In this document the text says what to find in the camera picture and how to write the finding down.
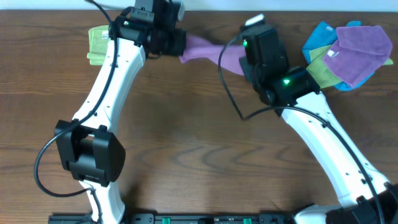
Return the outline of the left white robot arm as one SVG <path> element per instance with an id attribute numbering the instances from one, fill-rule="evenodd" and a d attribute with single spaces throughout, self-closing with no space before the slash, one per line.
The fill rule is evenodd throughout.
<path id="1" fill-rule="evenodd" d="M 150 54 L 180 56 L 186 33 L 176 28 L 181 1 L 136 1 L 111 21 L 105 60 L 84 104 L 71 121 L 55 127 L 62 167 L 79 181 L 93 211 L 54 215 L 50 223 L 121 223 L 125 204 L 118 178 L 126 152 L 116 137 L 132 83 Z"/>

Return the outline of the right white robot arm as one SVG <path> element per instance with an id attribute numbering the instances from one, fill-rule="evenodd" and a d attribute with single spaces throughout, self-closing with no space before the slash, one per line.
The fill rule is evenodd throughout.
<path id="1" fill-rule="evenodd" d="M 239 61 L 260 100 L 304 140 L 325 173 L 338 205 L 311 205 L 296 223 L 397 223 L 397 186 L 360 152 L 302 67 L 289 65 L 277 31 L 263 21 L 245 23 Z"/>

